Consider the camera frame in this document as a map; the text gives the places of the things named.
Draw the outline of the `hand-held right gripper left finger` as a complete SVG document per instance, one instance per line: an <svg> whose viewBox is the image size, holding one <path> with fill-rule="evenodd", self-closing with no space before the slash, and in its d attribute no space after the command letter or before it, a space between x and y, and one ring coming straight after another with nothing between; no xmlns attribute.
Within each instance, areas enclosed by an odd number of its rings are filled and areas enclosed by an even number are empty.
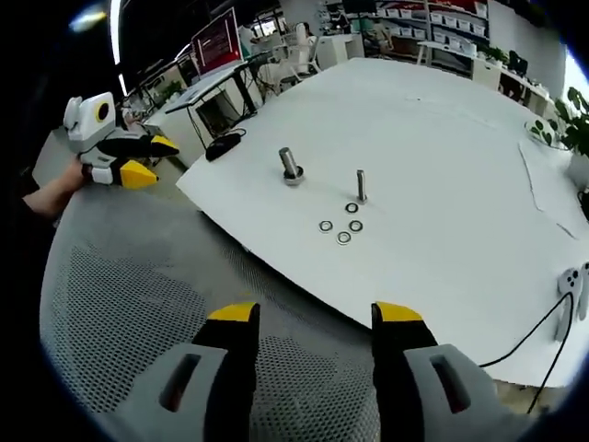
<svg viewBox="0 0 589 442"><path fill-rule="evenodd" d="M168 349L110 415L113 441L247 441L256 390L260 305L212 312L192 341Z"/></svg>

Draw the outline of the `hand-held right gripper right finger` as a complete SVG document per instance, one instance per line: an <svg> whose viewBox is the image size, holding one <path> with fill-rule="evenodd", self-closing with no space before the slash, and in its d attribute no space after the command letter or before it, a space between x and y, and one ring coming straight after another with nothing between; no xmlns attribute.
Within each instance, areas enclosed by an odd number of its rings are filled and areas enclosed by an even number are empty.
<svg viewBox="0 0 589 442"><path fill-rule="evenodd" d="M371 306L373 383L383 441L515 441L520 418L491 377L452 344L439 344L416 311Z"/></svg>

